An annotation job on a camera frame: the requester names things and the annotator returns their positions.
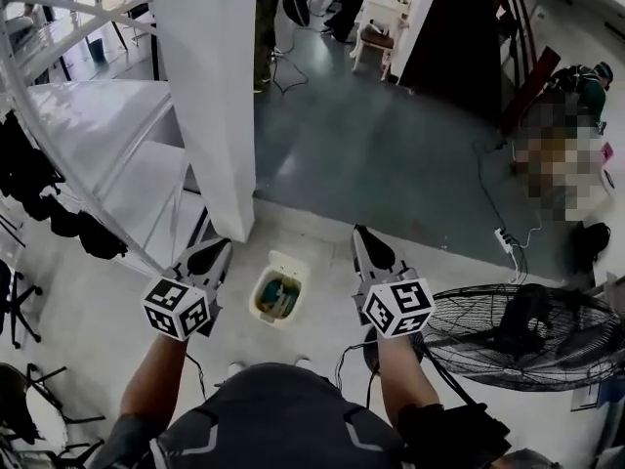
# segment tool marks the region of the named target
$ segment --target white tile floor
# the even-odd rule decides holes
[[[202,364],[209,394],[214,391],[212,385],[225,378],[229,363],[237,361],[294,362],[298,356],[308,356],[316,371],[333,378],[343,350],[361,342],[365,334],[351,299],[358,286],[349,248],[351,226],[265,202],[257,202],[257,215],[249,241],[234,248],[220,293],[224,310],[212,336],[194,336],[189,344],[189,352]],[[21,369],[33,361],[47,371],[66,365],[69,374],[52,384],[62,391],[70,413],[105,414],[107,422],[99,428],[87,426],[87,435],[105,437],[126,382],[154,337],[139,302],[146,278],[116,262],[90,257],[78,241],[52,235],[46,223],[29,223],[26,238],[28,247],[19,266],[44,290],[44,296],[26,307],[43,341],[35,344],[23,338],[22,349],[16,351],[7,328],[0,337],[0,361]],[[405,254],[434,292],[504,281],[514,274],[408,241],[387,236],[386,240]],[[296,321],[284,330],[255,320],[247,309],[249,294],[272,249],[297,257],[311,268],[308,296]],[[445,404],[459,405],[430,365],[424,367]],[[342,377],[346,398],[363,403],[369,373],[359,351],[348,354]],[[604,412],[571,413],[571,393],[524,394],[464,379],[461,383],[476,400],[488,403],[491,415],[510,427],[513,448],[533,448],[567,468],[588,467]],[[177,416],[200,402],[196,369],[188,362]],[[377,381],[372,408],[384,415]]]

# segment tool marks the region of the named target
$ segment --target gray floor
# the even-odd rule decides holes
[[[323,19],[312,18],[321,29]],[[473,150],[500,141],[492,128],[436,100],[381,83],[380,53],[365,49],[351,73],[353,45],[298,30],[283,14],[277,45],[310,81],[285,95],[257,95],[257,196],[497,265],[511,266],[494,236],[499,221],[479,187]],[[278,60],[277,82],[303,80]],[[525,243],[537,227],[521,183],[510,176],[511,148],[482,157],[483,180],[508,232]],[[533,274],[568,277],[566,228],[543,220],[526,250]]]

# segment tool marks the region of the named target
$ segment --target person standing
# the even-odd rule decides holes
[[[256,0],[254,32],[254,93],[265,92],[271,81],[271,53],[275,47],[275,14],[279,0]]]

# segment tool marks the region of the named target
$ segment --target white pillar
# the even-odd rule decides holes
[[[154,0],[159,45],[187,155],[215,231],[254,224],[256,0]]]

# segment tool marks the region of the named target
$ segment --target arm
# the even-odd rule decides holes
[[[186,353],[187,342],[156,337],[126,386],[120,415],[133,414],[165,430],[176,409]]]
[[[423,407],[440,403],[408,337],[385,339],[378,334],[382,398],[391,424],[397,427],[399,411],[406,405]]]

